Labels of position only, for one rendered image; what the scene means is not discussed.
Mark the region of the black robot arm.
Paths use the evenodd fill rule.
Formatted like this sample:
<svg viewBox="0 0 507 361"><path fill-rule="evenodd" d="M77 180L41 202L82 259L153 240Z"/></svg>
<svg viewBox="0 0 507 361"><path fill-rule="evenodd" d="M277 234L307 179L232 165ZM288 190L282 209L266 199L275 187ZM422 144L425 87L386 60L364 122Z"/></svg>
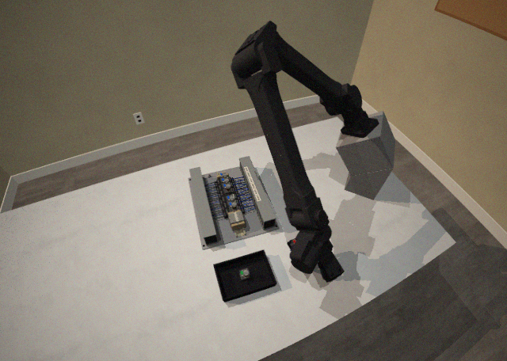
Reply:
<svg viewBox="0 0 507 361"><path fill-rule="evenodd" d="M247 37L232 59L231 70L237 87L246 89L253 102L280 178L288 220L299 230L289 255L291 263L307 274L318 263L322 279L331 282L344 270L331 251L329 217L304 168L276 73L284 71L320 96L320 104L329 115L341 114L343 135L365 138L379 121L368 118L363 111L362 97L355 85L342 85L327 76L290 46L272 21Z"/></svg>

